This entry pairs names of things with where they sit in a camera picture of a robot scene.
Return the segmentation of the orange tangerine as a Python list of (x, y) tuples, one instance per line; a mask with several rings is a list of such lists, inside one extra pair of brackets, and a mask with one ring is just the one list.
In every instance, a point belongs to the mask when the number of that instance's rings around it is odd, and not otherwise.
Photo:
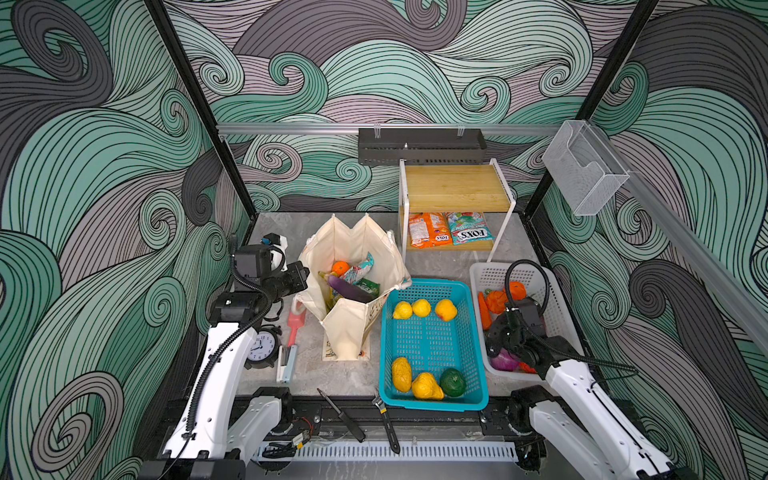
[(351, 266), (346, 261), (336, 261), (332, 265), (331, 271), (336, 276), (343, 276), (347, 271), (349, 271)]

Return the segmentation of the cream floral tote bag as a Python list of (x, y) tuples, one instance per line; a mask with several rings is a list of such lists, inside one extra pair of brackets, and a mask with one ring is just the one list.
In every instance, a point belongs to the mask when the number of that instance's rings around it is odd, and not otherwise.
[[(332, 351), (341, 361), (358, 358), (390, 294), (411, 285), (394, 233), (368, 214), (352, 226), (333, 215), (306, 241), (299, 260), (310, 276), (307, 289), (297, 297), (320, 321)], [(330, 306), (332, 289), (323, 276), (338, 261), (353, 268), (370, 263), (363, 278), (378, 284), (380, 295), (368, 303), (340, 298)]]

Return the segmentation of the pink green candy bag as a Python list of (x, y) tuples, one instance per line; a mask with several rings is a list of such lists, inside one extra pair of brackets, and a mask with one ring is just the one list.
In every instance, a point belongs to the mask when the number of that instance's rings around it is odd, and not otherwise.
[(375, 261), (373, 255), (368, 252), (366, 257), (359, 264), (354, 265), (349, 270), (347, 270), (341, 279), (349, 284), (356, 284), (365, 278), (365, 276), (373, 268), (374, 263)]

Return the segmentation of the purple eggplant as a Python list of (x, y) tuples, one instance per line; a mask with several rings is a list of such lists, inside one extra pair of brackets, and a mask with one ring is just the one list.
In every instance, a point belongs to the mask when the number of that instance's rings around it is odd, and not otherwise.
[(376, 299), (376, 296), (370, 292), (350, 284), (333, 273), (321, 273), (321, 278), (326, 281), (328, 286), (345, 299), (357, 301), (360, 303), (369, 303)]

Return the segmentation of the yellow green candy bag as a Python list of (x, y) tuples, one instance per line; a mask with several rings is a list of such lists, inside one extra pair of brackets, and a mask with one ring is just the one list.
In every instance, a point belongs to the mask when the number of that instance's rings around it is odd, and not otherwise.
[(380, 285), (372, 280), (363, 278), (356, 282), (355, 285), (369, 293), (373, 298), (380, 296)]

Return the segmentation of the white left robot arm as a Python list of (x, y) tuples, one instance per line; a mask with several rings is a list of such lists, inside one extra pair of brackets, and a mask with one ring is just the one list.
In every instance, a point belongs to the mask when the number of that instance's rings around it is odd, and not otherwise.
[(306, 289), (309, 270), (286, 260), (287, 240), (271, 233), (230, 255), (241, 284), (214, 301), (204, 357), (191, 396), (157, 459), (141, 479), (243, 479), (247, 465), (272, 429), (289, 420), (289, 393), (269, 388), (245, 413), (230, 419), (240, 377), (272, 306)]

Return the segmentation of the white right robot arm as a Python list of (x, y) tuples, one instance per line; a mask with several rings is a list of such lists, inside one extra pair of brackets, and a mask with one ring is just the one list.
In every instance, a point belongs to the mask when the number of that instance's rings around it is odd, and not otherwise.
[(589, 367), (607, 361), (580, 355), (565, 338), (533, 327), (543, 310), (531, 298), (512, 300), (487, 331), (491, 353), (517, 356), (545, 382), (510, 394), (512, 429), (544, 437), (585, 479), (694, 479), (605, 393)]

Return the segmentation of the teal Fox's candy bag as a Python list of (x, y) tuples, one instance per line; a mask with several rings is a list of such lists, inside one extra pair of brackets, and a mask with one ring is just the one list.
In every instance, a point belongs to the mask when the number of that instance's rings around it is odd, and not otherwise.
[(446, 220), (454, 245), (493, 240), (482, 212), (448, 212)]

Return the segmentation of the orange Fox's candy bag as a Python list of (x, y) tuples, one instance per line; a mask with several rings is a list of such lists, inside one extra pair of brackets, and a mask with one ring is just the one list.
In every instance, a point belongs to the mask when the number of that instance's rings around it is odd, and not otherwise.
[(410, 245), (417, 249), (435, 248), (452, 244), (447, 220), (443, 213), (412, 214), (408, 220)]

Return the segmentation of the purple onion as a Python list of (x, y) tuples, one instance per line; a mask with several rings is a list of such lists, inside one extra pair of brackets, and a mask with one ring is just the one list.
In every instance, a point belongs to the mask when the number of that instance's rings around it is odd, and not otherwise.
[(506, 349), (502, 349), (495, 357), (489, 358), (489, 363), (495, 370), (514, 372), (518, 369), (520, 360)]

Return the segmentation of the red tomato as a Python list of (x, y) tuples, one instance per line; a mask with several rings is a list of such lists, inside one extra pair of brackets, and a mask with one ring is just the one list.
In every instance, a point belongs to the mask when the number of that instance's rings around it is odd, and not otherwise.
[(536, 370), (534, 368), (523, 362), (518, 364), (518, 370), (527, 374), (536, 374)]

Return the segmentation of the orange tomato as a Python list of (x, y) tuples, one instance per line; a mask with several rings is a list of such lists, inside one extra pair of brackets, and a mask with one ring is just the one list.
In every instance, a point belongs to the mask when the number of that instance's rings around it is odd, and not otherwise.
[(508, 284), (509, 297), (514, 301), (520, 301), (527, 297), (527, 290), (523, 283), (519, 281), (511, 281)]

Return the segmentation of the red orange bell pepper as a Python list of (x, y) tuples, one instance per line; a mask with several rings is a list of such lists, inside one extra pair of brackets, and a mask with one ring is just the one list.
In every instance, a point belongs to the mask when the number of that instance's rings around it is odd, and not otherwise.
[(485, 301), (491, 313), (500, 315), (506, 310), (508, 298), (504, 291), (493, 290), (486, 293)]

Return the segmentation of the orange carrot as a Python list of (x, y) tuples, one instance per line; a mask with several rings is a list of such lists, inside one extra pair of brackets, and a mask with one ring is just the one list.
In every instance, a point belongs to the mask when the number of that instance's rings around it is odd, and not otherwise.
[(492, 325), (492, 317), (490, 314), (490, 310), (488, 309), (486, 297), (483, 292), (479, 292), (477, 295), (478, 299), (478, 307), (480, 312), (480, 318), (481, 318), (481, 325), (482, 329), (484, 331), (488, 331)]

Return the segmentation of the white plastic basket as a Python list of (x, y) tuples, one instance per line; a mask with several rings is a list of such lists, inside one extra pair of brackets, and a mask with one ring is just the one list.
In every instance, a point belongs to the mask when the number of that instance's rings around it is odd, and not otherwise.
[[(490, 376), (504, 378), (514, 382), (530, 381), (542, 383), (542, 380), (536, 374), (495, 369), (487, 356), (478, 294), (484, 293), (486, 290), (501, 290), (508, 266), (509, 263), (479, 262), (471, 265), (469, 269), (471, 300), (473, 302), (476, 324), (475, 330), (480, 340), (482, 363)], [(560, 289), (558, 281), (551, 270), (543, 267), (543, 271), (550, 282), (548, 289), (549, 302), (543, 314), (545, 332), (548, 336), (563, 337), (579, 354), (583, 354), (584, 350), (581, 340), (571, 318), (565, 296)], [(524, 264), (516, 267), (510, 276), (510, 280), (522, 283), (526, 292), (537, 302), (541, 302), (544, 299), (545, 282), (533, 266)]]

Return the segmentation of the yellow orange peach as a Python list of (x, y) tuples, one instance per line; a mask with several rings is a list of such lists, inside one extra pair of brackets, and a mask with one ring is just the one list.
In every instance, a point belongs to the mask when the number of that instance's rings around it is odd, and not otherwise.
[(438, 318), (445, 322), (452, 321), (458, 314), (456, 305), (450, 299), (440, 300), (436, 304), (434, 311)]

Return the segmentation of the black alarm clock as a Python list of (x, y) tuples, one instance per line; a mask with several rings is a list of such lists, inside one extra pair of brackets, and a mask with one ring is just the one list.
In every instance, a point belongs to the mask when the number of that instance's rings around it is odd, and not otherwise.
[(279, 356), (282, 328), (275, 325), (264, 326), (256, 337), (246, 357), (246, 370), (273, 368)]

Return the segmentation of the green avocado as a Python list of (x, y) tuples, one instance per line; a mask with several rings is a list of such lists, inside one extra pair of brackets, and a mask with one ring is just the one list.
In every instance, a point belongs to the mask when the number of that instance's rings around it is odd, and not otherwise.
[(456, 368), (447, 368), (441, 374), (439, 386), (447, 397), (458, 398), (465, 394), (467, 383), (463, 374)]

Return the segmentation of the teal plastic basket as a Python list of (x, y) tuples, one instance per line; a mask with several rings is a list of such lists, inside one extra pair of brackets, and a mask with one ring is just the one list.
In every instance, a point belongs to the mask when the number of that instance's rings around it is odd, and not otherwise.
[[(457, 316), (451, 321), (441, 320), (434, 312), (424, 318), (393, 318), (399, 302), (417, 300), (426, 300), (433, 307), (449, 300), (457, 307)], [(472, 300), (469, 287), (454, 280), (414, 278), (408, 288), (392, 291), (382, 310), (379, 395), (385, 404), (444, 412), (480, 411), (487, 406), (489, 393)], [(398, 358), (409, 362), (414, 376), (429, 373), (436, 380), (454, 368), (464, 378), (466, 390), (442, 400), (422, 400), (401, 392), (393, 383), (392, 363)]]

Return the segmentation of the yellow lemon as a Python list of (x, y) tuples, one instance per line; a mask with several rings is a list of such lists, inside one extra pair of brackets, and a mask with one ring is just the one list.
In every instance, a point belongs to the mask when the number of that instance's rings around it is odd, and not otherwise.
[(431, 311), (432, 306), (426, 299), (419, 299), (411, 304), (412, 313), (420, 318), (427, 317)]
[(413, 316), (412, 305), (406, 301), (399, 302), (395, 306), (392, 314), (392, 318), (395, 320), (408, 320), (412, 316)]

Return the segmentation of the large yellow pear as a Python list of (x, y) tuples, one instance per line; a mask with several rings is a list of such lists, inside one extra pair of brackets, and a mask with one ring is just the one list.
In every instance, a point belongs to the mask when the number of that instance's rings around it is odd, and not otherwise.
[(411, 392), (419, 400), (443, 400), (445, 397), (437, 380), (429, 372), (422, 372), (413, 380)]

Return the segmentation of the yellow starfruit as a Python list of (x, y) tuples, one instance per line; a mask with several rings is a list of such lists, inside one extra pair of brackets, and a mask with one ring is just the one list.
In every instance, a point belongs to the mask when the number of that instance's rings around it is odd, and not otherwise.
[(396, 358), (391, 364), (392, 384), (396, 391), (409, 393), (413, 380), (412, 367), (405, 357)]

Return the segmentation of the white wooden shelf rack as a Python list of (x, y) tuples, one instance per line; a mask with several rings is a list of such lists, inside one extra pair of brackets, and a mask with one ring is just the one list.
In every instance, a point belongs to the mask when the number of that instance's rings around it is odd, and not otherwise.
[(402, 256), (411, 249), (411, 213), (469, 211), (505, 215), (493, 242), (444, 246), (444, 251), (486, 251), (492, 261), (517, 205), (501, 166), (493, 158), (478, 165), (417, 165), (399, 162), (399, 234)]

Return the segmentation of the black adjustable wrench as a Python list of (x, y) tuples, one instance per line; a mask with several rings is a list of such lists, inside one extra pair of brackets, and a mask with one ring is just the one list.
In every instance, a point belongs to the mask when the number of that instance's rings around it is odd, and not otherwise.
[(379, 414), (381, 416), (382, 424), (383, 424), (391, 451), (396, 455), (400, 455), (401, 454), (400, 442), (398, 440), (394, 425), (389, 415), (387, 405), (379, 395), (379, 392), (376, 392), (372, 400), (372, 403), (379, 410)]

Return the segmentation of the pink handled brush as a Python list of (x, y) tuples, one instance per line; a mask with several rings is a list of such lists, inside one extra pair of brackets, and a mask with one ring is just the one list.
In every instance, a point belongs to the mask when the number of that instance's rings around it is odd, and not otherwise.
[(279, 347), (278, 364), (276, 367), (276, 380), (279, 384), (289, 384), (295, 371), (298, 358), (298, 345), (296, 343), (298, 331), (306, 323), (306, 307), (295, 298), (291, 304), (287, 318), (289, 337), (286, 345)]

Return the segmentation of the clear acrylic wall holder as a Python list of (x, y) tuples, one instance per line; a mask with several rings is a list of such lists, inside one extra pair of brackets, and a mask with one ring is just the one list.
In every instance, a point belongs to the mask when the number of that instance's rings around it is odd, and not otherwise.
[(543, 154), (546, 169), (574, 216), (596, 216), (629, 179), (605, 132), (586, 120), (564, 121)]

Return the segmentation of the black wall tray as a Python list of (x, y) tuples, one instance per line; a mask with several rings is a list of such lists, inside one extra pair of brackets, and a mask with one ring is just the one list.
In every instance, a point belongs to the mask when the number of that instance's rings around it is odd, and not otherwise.
[(487, 143), (480, 129), (374, 127), (359, 130), (357, 153), (364, 166), (477, 165)]

